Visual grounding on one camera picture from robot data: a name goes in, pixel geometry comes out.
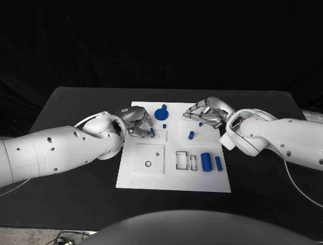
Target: black surface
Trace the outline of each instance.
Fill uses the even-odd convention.
[[[73,126],[89,115],[104,110],[112,113],[131,101],[196,103],[209,96],[236,109],[258,108],[278,118],[304,119],[287,92],[60,87],[30,132]],[[0,226],[99,230],[148,212],[199,209],[253,217],[323,240],[323,209],[295,190],[279,157],[268,150],[249,157],[238,149],[223,149],[223,155],[232,193],[117,189],[119,152],[112,159],[32,179],[0,197]],[[288,166],[298,186],[323,203],[323,173]]]

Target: peg board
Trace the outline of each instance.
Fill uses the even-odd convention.
[[[167,105],[168,118],[158,121],[154,111]],[[181,117],[190,103],[132,102],[145,108],[155,138],[125,136],[117,177],[117,188],[181,191],[230,192],[226,165],[219,143],[219,130]],[[148,124],[141,129],[150,130]],[[193,140],[187,139],[194,131]],[[186,152],[187,170],[176,169],[176,152]],[[213,171],[202,171],[200,154],[210,154]],[[190,156],[196,156],[196,171],[190,170]],[[216,169],[215,157],[220,158],[222,171]]]

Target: black backdrop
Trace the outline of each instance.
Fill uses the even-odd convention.
[[[0,118],[57,86],[284,90],[323,112],[323,6],[0,1]]]

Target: robotic hand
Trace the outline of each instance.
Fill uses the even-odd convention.
[[[191,112],[203,107],[200,114]],[[226,123],[219,139],[230,150],[235,146],[249,156],[272,150],[288,162],[323,170],[323,123],[291,118],[276,119],[258,109],[235,111],[217,98],[197,102],[183,117],[202,121],[213,128]]]
[[[21,137],[0,140],[0,187],[17,181],[65,172],[95,158],[117,155],[125,133],[132,137],[154,137],[140,129],[144,121],[153,127],[142,107],[101,112],[73,127],[47,129]]]

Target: white board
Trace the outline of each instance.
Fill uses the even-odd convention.
[[[168,118],[158,121],[154,118],[154,111],[167,105]],[[199,122],[181,118],[181,114],[191,103],[163,103],[163,102],[132,102],[132,106],[145,108],[151,119],[153,129],[157,137],[140,138],[125,136],[122,156],[117,177],[117,188],[160,189],[183,191],[230,192],[226,165],[219,143],[219,130]],[[148,124],[141,125],[141,129],[150,130]],[[189,140],[189,132],[194,131],[193,140]],[[163,163],[161,152],[155,152],[164,147]],[[186,152],[187,170],[176,168],[176,152]],[[202,171],[200,154],[209,153],[213,171]],[[190,156],[196,157],[196,171],[190,170]],[[220,158],[222,171],[216,169],[215,157]]]

